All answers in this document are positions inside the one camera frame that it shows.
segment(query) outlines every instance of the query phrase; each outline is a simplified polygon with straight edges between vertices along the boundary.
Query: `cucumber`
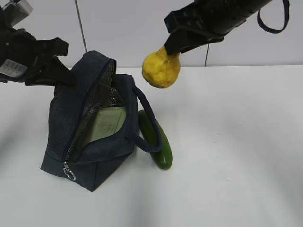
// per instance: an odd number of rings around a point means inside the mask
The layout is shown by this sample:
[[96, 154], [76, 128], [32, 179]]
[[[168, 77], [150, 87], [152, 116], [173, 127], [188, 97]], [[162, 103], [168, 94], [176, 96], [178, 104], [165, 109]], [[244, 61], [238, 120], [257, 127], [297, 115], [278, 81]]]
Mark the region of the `cucumber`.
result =
[[[161, 137], [162, 137], [162, 141], [163, 141], [163, 147], [162, 147], [161, 151], [150, 153], [150, 155], [151, 155], [153, 161], [158, 166], [158, 168], [166, 170], [166, 169], [169, 169], [172, 165], [172, 152], [171, 152], [171, 148], [169, 145], [169, 141], [168, 141], [163, 129], [161, 128], [161, 126], [159, 125], [158, 122], [157, 122], [157, 125], [160, 129], [160, 133], [161, 133]], [[140, 127], [140, 130], [141, 130], [141, 133], [142, 133], [144, 139], [148, 143], [156, 146], [158, 143], [157, 137], [156, 137], [156, 132], [153, 129], [152, 124], [144, 110], [139, 111], [139, 127]]]

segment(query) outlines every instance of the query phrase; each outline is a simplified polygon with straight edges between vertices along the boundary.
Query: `table surface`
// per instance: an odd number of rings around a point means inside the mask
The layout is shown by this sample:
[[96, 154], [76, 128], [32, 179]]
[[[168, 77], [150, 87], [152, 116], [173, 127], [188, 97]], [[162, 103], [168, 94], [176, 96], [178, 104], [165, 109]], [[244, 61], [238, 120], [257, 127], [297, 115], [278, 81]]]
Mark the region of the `table surface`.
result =
[[53, 87], [0, 84], [0, 226], [303, 226], [303, 66], [182, 68], [168, 89], [117, 71], [148, 97], [172, 168], [137, 149], [93, 193], [47, 174]]

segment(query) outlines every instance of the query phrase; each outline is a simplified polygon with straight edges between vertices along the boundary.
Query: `lunch bag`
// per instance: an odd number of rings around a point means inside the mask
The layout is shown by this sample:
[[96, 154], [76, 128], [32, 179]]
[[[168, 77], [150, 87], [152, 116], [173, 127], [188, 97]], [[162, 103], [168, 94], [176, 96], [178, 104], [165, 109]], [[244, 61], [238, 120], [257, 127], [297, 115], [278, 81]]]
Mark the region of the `lunch bag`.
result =
[[[131, 75], [116, 74], [115, 60], [90, 51], [71, 72], [77, 85], [56, 86], [54, 90], [41, 169], [92, 192], [130, 156], [135, 146], [158, 152], [162, 139], [145, 95]], [[156, 132], [157, 146], [139, 136], [138, 99]]]

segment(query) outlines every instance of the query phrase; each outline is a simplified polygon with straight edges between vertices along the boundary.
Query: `navy blue bag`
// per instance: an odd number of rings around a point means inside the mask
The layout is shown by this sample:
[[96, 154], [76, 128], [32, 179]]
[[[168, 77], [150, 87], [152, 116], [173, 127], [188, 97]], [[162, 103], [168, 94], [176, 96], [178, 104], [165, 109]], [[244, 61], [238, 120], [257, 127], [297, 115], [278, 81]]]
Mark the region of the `navy blue bag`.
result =
[[[54, 90], [49, 112], [49, 136], [41, 169], [70, 179], [91, 192], [97, 189], [138, 146], [158, 152], [162, 139], [152, 109], [130, 75], [116, 74], [116, 61], [96, 51], [84, 54], [72, 68], [77, 86]], [[139, 134], [138, 102], [155, 129], [158, 145], [153, 146]], [[97, 110], [123, 106], [126, 110], [121, 128], [114, 134], [79, 145], [83, 132], [91, 127]]]

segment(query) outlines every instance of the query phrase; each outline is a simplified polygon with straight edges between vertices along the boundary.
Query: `yellow pear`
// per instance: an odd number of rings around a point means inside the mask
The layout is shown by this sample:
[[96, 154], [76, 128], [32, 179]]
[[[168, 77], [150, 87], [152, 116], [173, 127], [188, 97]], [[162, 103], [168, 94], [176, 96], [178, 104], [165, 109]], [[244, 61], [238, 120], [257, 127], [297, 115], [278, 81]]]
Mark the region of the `yellow pear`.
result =
[[175, 83], [180, 73], [179, 56], [180, 53], [167, 55], [165, 46], [163, 46], [144, 60], [143, 77], [154, 87], [168, 88]]

